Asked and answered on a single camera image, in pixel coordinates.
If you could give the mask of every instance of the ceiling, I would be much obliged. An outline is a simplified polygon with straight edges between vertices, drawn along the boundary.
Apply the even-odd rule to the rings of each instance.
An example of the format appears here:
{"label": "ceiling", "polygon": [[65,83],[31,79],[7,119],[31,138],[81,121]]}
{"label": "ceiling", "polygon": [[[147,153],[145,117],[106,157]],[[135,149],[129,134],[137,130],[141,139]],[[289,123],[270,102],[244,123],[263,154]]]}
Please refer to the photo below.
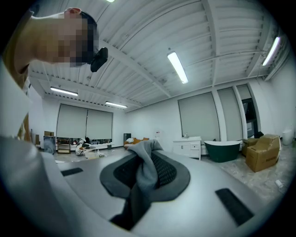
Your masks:
{"label": "ceiling", "polygon": [[[106,101],[128,111],[228,81],[268,75],[276,56],[260,66],[279,27],[253,0],[51,0],[39,1],[37,17],[79,7],[98,21],[99,47],[108,61],[96,73],[89,65],[66,68],[34,61],[32,86],[61,98],[51,86],[77,91],[64,97],[92,105]],[[175,51],[188,83],[182,84],[167,54]]]}

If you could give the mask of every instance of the marble tile floor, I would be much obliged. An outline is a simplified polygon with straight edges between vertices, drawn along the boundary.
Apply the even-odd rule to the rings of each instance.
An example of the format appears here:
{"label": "marble tile floor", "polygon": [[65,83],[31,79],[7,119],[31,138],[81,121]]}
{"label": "marble tile floor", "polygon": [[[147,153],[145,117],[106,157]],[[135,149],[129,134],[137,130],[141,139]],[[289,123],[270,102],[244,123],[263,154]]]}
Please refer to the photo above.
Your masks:
{"label": "marble tile floor", "polygon": [[[101,150],[105,156],[117,156],[126,152],[124,148],[114,148],[111,150]],[[57,161],[77,162],[85,160],[83,156],[71,154],[54,154]],[[282,146],[279,160],[276,165],[254,173],[245,163],[245,157],[241,154],[233,161],[216,163],[210,160],[208,156],[202,156],[203,162],[212,163],[231,174],[234,178],[251,188],[263,201],[264,204],[280,198],[287,190],[292,178],[296,172],[296,142],[289,146]],[[279,189],[275,183],[280,180],[284,187]]]}

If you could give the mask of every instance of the roller shade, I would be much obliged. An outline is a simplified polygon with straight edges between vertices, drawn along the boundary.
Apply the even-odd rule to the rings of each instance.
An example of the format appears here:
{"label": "roller shade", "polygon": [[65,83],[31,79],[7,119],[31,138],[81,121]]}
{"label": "roller shade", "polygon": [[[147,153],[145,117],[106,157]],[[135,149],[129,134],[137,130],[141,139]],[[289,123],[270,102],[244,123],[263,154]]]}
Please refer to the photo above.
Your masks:
{"label": "roller shade", "polygon": [[218,116],[212,93],[179,100],[182,133],[202,141],[220,141]]}
{"label": "roller shade", "polygon": [[232,88],[218,91],[222,104],[228,141],[242,139],[241,114]]}
{"label": "roller shade", "polygon": [[80,138],[86,134],[87,109],[61,104],[57,121],[57,137]]}
{"label": "roller shade", "polygon": [[89,139],[112,139],[112,113],[88,110],[86,136]]}
{"label": "roller shade", "polygon": [[242,100],[252,98],[247,85],[237,87],[237,89],[238,89],[238,91],[240,93],[240,98]]}

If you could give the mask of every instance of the sofa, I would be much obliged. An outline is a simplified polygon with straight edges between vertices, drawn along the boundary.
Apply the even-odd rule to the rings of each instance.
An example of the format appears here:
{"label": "sofa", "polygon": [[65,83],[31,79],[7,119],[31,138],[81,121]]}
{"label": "sofa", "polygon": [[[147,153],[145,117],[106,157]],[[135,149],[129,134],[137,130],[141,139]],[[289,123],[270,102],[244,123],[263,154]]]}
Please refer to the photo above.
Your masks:
{"label": "sofa", "polygon": [[149,140],[149,138],[146,138],[146,137],[144,137],[143,140],[137,139],[137,138],[135,138],[135,137],[133,137],[133,139],[134,139],[134,141],[133,141],[132,143],[129,143],[129,142],[127,142],[127,141],[125,141],[125,142],[123,143],[123,147],[124,147],[126,150],[128,149],[128,147],[130,147],[130,146],[132,146],[132,145],[135,145],[135,144],[137,144],[137,143],[139,143],[139,142],[141,142],[141,141],[148,141],[148,140]]}

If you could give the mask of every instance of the gray cloth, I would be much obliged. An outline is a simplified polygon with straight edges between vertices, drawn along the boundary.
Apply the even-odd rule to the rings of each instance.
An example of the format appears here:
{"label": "gray cloth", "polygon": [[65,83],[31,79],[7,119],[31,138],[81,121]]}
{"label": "gray cloth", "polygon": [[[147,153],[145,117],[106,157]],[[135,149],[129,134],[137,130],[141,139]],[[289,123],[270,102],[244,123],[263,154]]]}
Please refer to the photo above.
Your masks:
{"label": "gray cloth", "polygon": [[163,150],[157,140],[141,141],[128,147],[129,151],[135,152],[142,160],[136,172],[136,182],[144,195],[148,196],[150,191],[156,188],[158,175],[151,159],[151,151]]}

